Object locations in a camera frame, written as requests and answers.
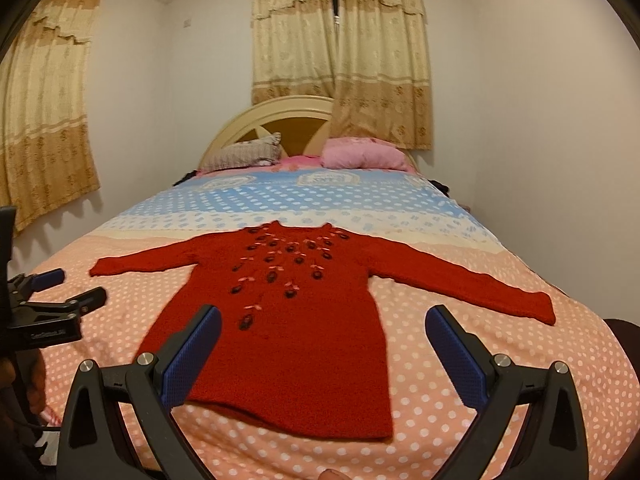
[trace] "bedspread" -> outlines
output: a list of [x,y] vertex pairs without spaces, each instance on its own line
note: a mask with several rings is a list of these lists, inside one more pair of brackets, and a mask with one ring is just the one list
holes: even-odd
[[[541,290],[552,298],[557,322],[546,326],[372,278],[370,291],[386,333],[393,440],[318,441],[254,427],[206,406],[174,409],[176,421],[217,478],[317,478],[329,467],[354,480],[433,477],[475,415],[462,405],[424,335],[426,311],[441,303],[493,353],[503,352],[528,366],[548,367],[555,360],[569,364],[587,430],[591,479],[604,478],[635,436],[640,385],[606,324],[531,272],[426,179],[378,170],[303,168],[202,176],[140,203],[57,253],[37,271],[63,267],[67,280],[39,294],[38,300],[64,300],[99,285],[110,298],[83,319],[82,341],[44,351],[49,415],[62,416],[82,360],[93,358],[100,366],[132,361],[145,333],[191,269],[89,278],[88,269],[98,258],[273,220],[289,226],[330,222],[408,243],[523,290]],[[132,410],[124,413],[143,463],[153,465]],[[514,414],[486,478],[496,476],[507,460],[524,413],[522,407]]]

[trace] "cream headboard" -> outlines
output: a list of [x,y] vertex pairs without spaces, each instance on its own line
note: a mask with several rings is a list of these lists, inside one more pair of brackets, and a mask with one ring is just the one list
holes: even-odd
[[[282,134],[282,156],[320,155],[329,137],[329,121],[334,100],[330,97],[296,95],[261,102],[231,119],[202,155],[203,166],[209,153],[234,142]],[[416,168],[414,158],[406,153]]]

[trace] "knitted sweater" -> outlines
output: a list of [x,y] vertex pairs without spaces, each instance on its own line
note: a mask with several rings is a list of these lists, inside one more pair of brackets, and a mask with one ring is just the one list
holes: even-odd
[[203,304],[222,311],[223,331],[189,400],[214,404],[291,434],[324,439],[393,435],[386,339],[370,276],[512,316],[555,323],[542,292],[524,292],[487,274],[408,245],[325,224],[272,222],[207,234],[119,258],[91,276],[195,265],[140,345],[155,352]]

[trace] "pink polka dot bedspread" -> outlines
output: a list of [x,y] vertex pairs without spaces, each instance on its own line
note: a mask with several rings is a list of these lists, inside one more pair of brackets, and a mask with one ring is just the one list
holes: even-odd
[[[493,353],[503,352],[527,366],[548,367],[555,360],[570,365],[586,425],[590,478],[605,478],[640,426],[638,378],[606,324],[547,285],[499,244],[474,247],[455,241],[439,243],[447,240],[421,234],[386,236],[475,272],[487,272],[508,285],[542,290],[552,298],[558,322],[551,327],[372,278],[370,291],[386,332],[393,441],[321,442],[251,426],[202,406],[175,409],[175,420],[210,471],[219,479],[238,480],[315,479],[326,468],[340,470],[353,480],[432,478],[475,416],[474,410],[462,405],[424,335],[426,311],[443,303]],[[104,308],[83,319],[82,341],[44,351],[50,416],[62,416],[82,360],[93,358],[103,367],[132,361],[146,331],[186,282],[191,268],[100,278],[89,278],[88,269],[100,257],[133,253],[187,237],[191,235],[129,238],[98,231],[76,240],[37,269],[63,267],[67,273],[64,285],[41,293],[39,300],[60,301],[99,285],[110,295]],[[124,414],[143,463],[153,467],[155,461],[132,410],[124,409]],[[524,414],[522,407],[513,415],[485,478],[500,473]]]

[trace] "metal screw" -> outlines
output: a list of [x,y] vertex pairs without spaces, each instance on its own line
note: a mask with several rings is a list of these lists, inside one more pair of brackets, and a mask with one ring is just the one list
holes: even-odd
[[569,367],[562,361],[556,361],[554,363],[554,368],[559,374],[565,374],[569,371]]
[[140,354],[138,356],[138,358],[136,359],[136,362],[141,366],[147,366],[148,364],[153,362],[153,360],[154,360],[153,354],[151,354],[150,352],[144,352],[143,354]]
[[91,359],[87,359],[86,361],[82,361],[80,363],[80,371],[81,372],[88,372],[93,367],[94,367],[94,362],[91,361]]
[[494,361],[500,368],[511,366],[511,358],[505,354],[496,354],[494,356]]

